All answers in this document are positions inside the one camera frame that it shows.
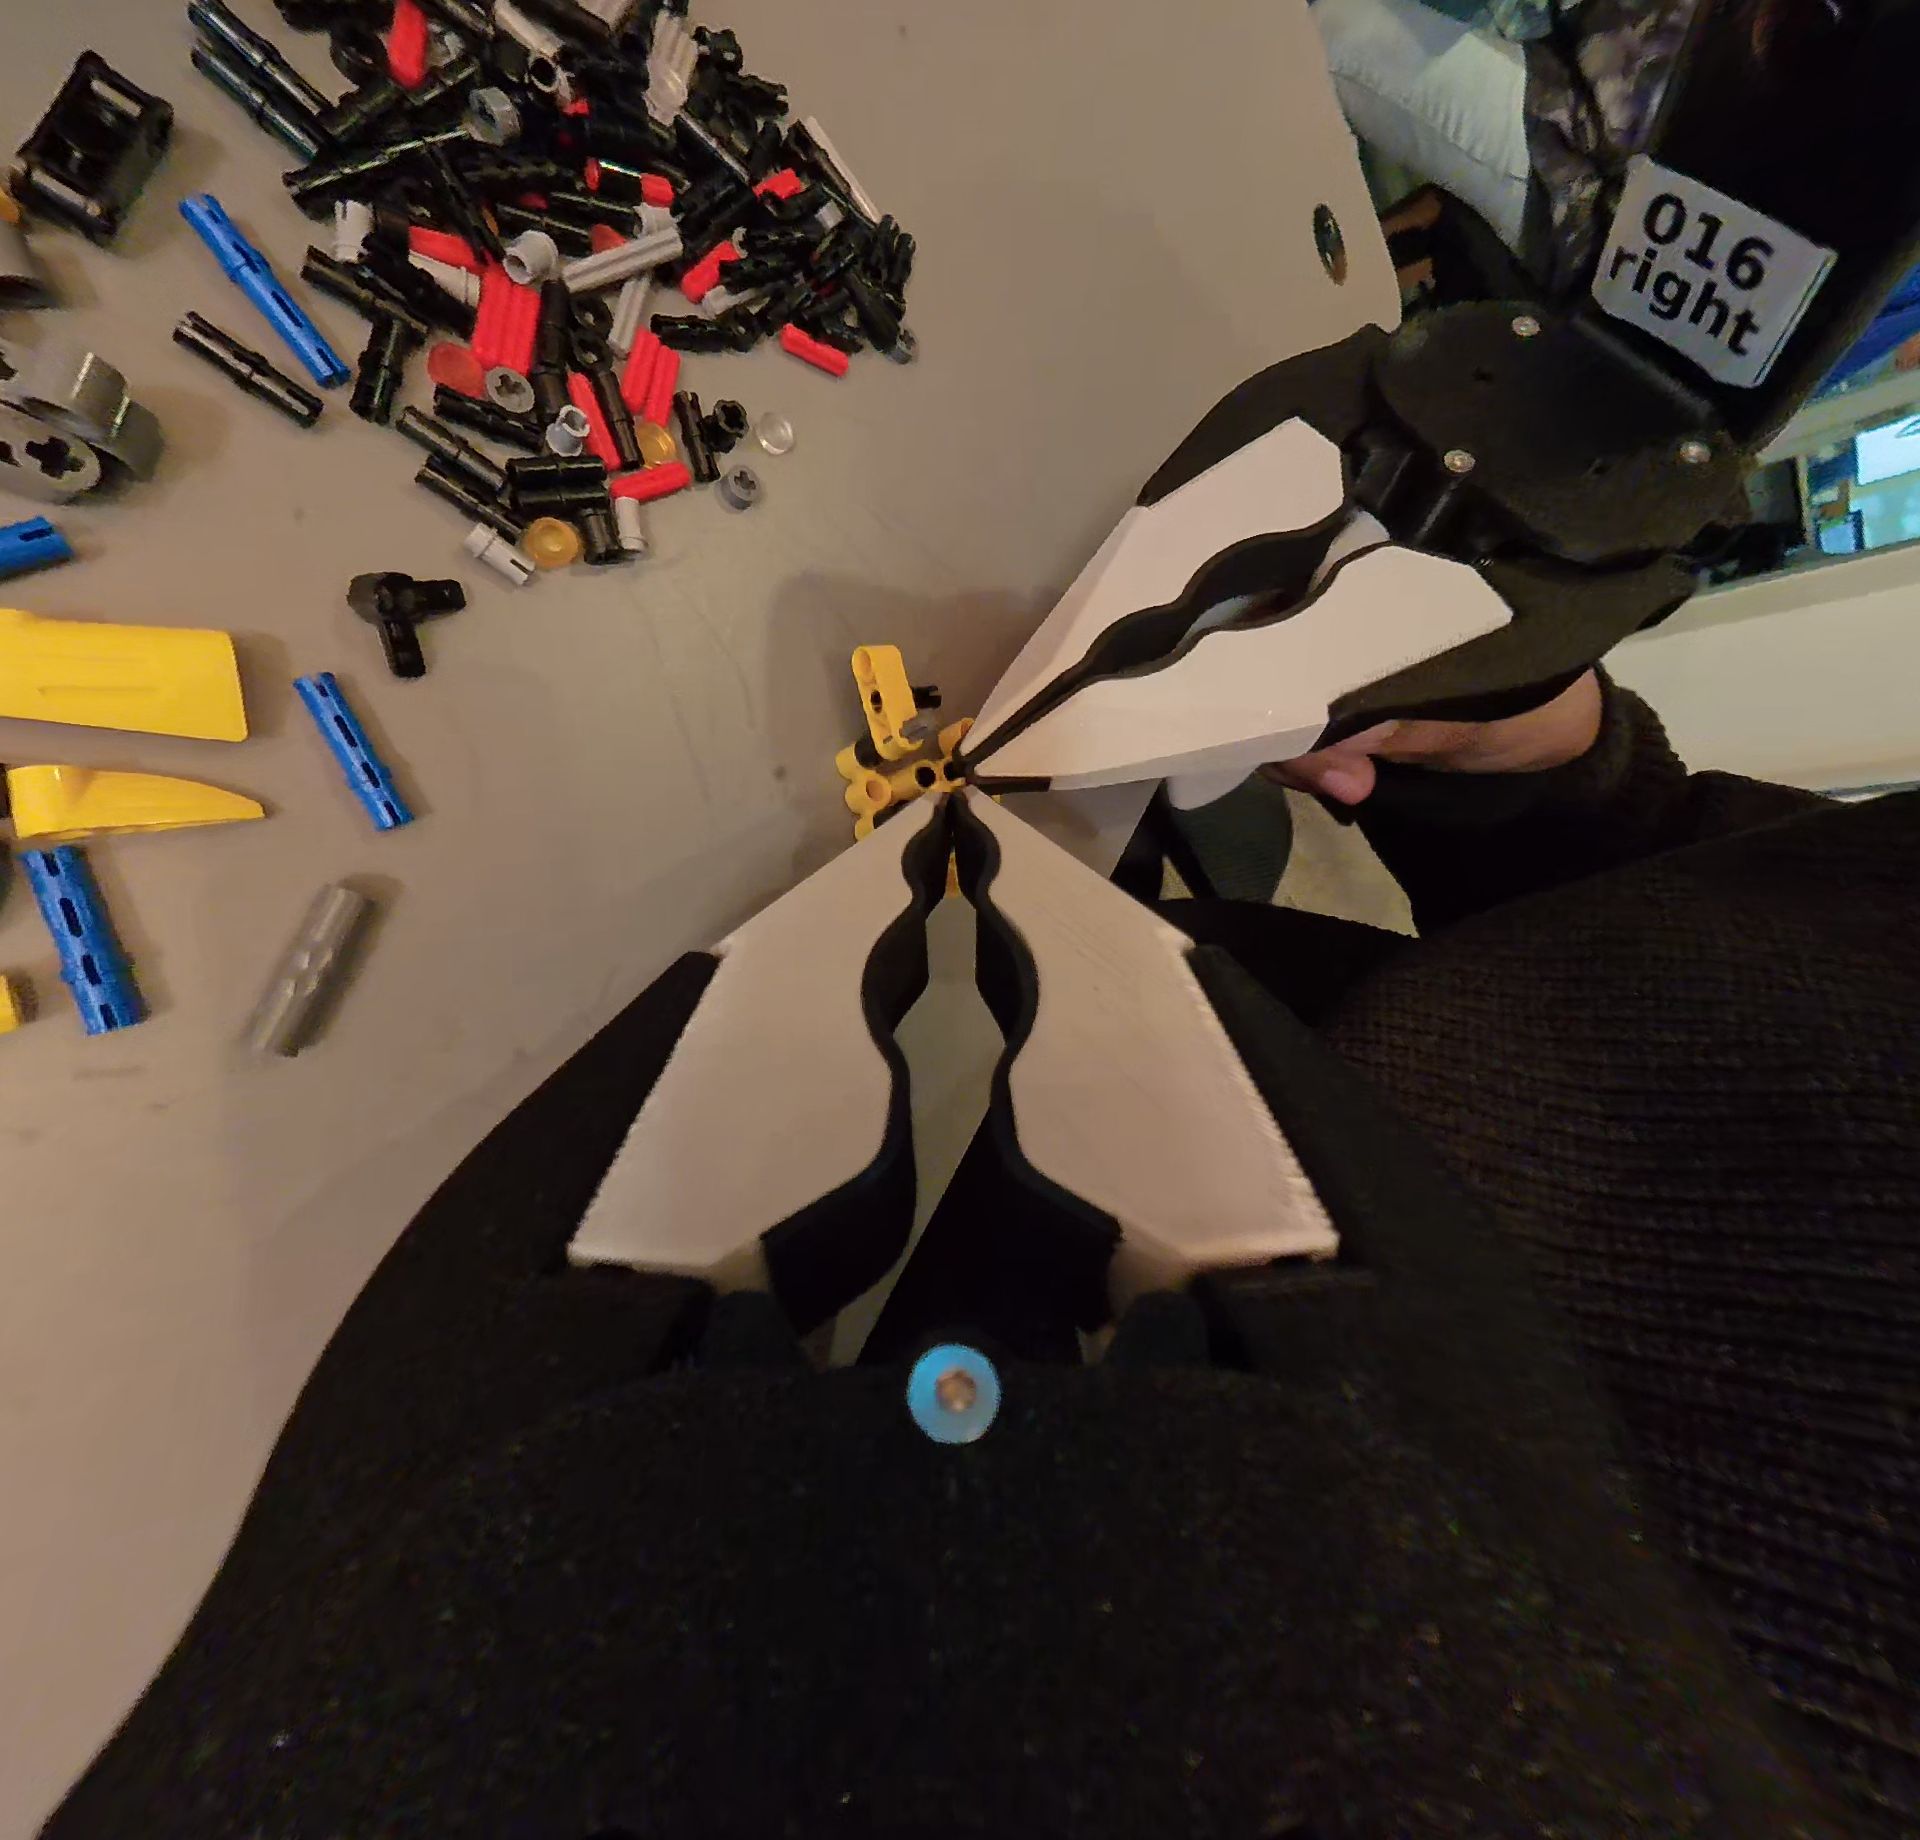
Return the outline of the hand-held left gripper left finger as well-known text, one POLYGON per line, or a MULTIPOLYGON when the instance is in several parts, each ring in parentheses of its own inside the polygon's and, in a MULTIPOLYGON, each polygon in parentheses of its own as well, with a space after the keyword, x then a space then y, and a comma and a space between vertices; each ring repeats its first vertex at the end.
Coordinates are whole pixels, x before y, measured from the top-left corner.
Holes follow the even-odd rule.
POLYGON ((918 1193, 899 1028, 930 977, 948 830, 948 801, 913 801, 696 959, 574 1265, 768 1293, 798 1332, 893 1269, 918 1193))

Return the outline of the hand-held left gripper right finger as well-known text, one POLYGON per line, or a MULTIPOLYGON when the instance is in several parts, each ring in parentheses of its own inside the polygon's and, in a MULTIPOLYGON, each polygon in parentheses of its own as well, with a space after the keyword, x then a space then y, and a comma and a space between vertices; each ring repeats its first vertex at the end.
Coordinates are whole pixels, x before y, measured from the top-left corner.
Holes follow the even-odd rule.
POLYGON ((953 800, 953 867, 1003 1040, 989 1142, 1013 1275, 1096 1332, 1200 1276, 1333 1262, 1194 940, 995 801, 953 800))

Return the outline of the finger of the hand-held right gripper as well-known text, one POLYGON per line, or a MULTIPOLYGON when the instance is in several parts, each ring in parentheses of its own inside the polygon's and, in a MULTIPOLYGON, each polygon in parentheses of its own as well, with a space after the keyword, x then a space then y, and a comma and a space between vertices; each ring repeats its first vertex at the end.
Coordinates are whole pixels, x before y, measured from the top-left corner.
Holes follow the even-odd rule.
POLYGON ((1126 617, 1176 605, 1227 548, 1254 535, 1308 532, 1343 503, 1335 443, 1290 419, 1157 503, 1133 505, 995 684, 975 718, 974 742, 987 744, 1011 723, 1126 617))
POLYGON ((1512 620, 1476 567, 1377 546, 1280 620, 1216 627, 1156 671, 1094 680, 974 753, 974 780, 1089 791, 1290 757, 1313 746, 1338 701, 1512 620))

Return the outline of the person's right forearm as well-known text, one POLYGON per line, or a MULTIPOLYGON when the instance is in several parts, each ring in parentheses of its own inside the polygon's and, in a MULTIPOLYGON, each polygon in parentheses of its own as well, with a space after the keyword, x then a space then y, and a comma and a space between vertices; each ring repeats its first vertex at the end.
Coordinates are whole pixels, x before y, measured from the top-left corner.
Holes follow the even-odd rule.
POLYGON ((1727 772, 1691 772, 1652 710, 1597 671, 1597 746, 1556 772, 1461 775, 1386 767, 1343 807, 1422 932, 1761 830, 1863 822, 1845 803, 1727 772))

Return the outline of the person's right hand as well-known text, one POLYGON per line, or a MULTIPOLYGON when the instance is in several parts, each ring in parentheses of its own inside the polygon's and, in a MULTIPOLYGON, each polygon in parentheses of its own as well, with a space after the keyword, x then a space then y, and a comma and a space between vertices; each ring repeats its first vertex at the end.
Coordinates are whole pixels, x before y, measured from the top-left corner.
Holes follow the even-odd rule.
POLYGON ((1461 775, 1556 772, 1598 740, 1603 686, 1597 668, 1551 701, 1491 721, 1392 721, 1316 752, 1266 763, 1260 775, 1326 806, 1355 810, 1386 767, 1461 775))

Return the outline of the dark grey tube connector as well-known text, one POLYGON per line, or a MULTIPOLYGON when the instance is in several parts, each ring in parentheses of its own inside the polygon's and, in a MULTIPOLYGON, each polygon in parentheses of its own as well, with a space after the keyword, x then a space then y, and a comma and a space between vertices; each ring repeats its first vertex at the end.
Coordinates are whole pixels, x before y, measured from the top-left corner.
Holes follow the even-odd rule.
POLYGON ((252 1057, 297 1058, 321 1036, 375 912, 375 896, 358 886, 319 888, 254 1006, 244 1036, 252 1057))

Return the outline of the blue connector pin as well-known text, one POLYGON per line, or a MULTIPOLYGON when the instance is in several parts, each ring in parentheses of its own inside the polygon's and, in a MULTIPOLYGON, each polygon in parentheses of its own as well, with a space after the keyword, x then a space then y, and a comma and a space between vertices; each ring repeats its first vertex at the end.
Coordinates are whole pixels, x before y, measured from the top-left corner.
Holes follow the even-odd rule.
POLYGON ((374 830, 395 831, 413 824, 416 813, 395 772, 374 746, 338 680, 333 672, 305 674, 293 682, 293 691, 374 830))
POLYGON ((350 382, 348 363, 288 292, 267 254, 227 216, 224 204, 213 194, 180 197, 180 216, 300 368, 324 389, 343 387, 350 382))

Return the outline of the black T-shaped connector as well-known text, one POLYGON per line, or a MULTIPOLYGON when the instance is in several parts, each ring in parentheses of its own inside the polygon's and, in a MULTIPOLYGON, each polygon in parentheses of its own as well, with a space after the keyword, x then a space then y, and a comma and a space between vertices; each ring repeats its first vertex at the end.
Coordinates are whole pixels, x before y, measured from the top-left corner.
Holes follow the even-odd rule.
POLYGON ((421 627, 466 610, 466 587, 451 579, 416 579, 411 575, 356 575, 345 599, 377 632, 388 668, 399 680, 426 674, 421 627))

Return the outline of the pile of black red pins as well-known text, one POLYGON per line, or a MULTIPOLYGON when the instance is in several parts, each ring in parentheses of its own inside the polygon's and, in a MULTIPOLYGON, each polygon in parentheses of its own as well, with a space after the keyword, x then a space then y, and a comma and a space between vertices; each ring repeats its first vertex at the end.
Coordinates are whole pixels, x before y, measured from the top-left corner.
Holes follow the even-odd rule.
POLYGON ((633 564, 684 493, 755 508, 757 417, 695 357, 916 363, 916 236, 690 0, 271 2, 343 93, 226 0, 187 2, 195 66, 293 160, 328 229, 300 280, 366 325, 335 391, 419 451, 477 567, 633 564))

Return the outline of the pile of yellow grey building pieces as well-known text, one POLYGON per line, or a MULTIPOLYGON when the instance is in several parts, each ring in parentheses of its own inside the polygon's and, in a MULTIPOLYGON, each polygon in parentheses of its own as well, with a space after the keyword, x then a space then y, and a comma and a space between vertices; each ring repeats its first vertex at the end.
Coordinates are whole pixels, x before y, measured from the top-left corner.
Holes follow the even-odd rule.
MULTIPOLYGON (((66 508, 156 477, 156 416, 92 349, 43 341, 24 357, 4 354, 3 416, 6 494, 66 508)), ((6 721, 210 744, 248 737, 233 643, 210 627, 69 621, 6 607, 3 696, 6 721)), ((35 763, 4 772, 4 824, 83 1034, 110 1036, 149 1014, 83 847, 259 816, 233 794, 112 770, 35 763)))

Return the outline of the black connector pin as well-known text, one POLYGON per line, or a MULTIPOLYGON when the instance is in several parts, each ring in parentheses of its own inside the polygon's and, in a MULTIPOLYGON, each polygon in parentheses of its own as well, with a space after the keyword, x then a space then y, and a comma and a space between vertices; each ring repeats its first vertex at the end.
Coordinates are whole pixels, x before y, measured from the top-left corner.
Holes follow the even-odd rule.
POLYGON ((252 395, 282 417, 312 429, 324 416, 324 399, 282 373, 264 354, 233 338, 199 313, 184 313, 172 327, 172 338, 197 363, 209 364, 230 386, 252 395))

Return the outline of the black block connector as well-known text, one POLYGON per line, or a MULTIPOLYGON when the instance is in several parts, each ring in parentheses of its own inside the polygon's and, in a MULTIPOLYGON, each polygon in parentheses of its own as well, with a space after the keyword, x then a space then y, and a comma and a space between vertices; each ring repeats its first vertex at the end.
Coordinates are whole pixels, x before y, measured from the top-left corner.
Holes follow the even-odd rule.
POLYGON ((166 160, 176 109, 81 52, 32 135, 18 149, 8 188, 24 209, 112 246, 166 160))

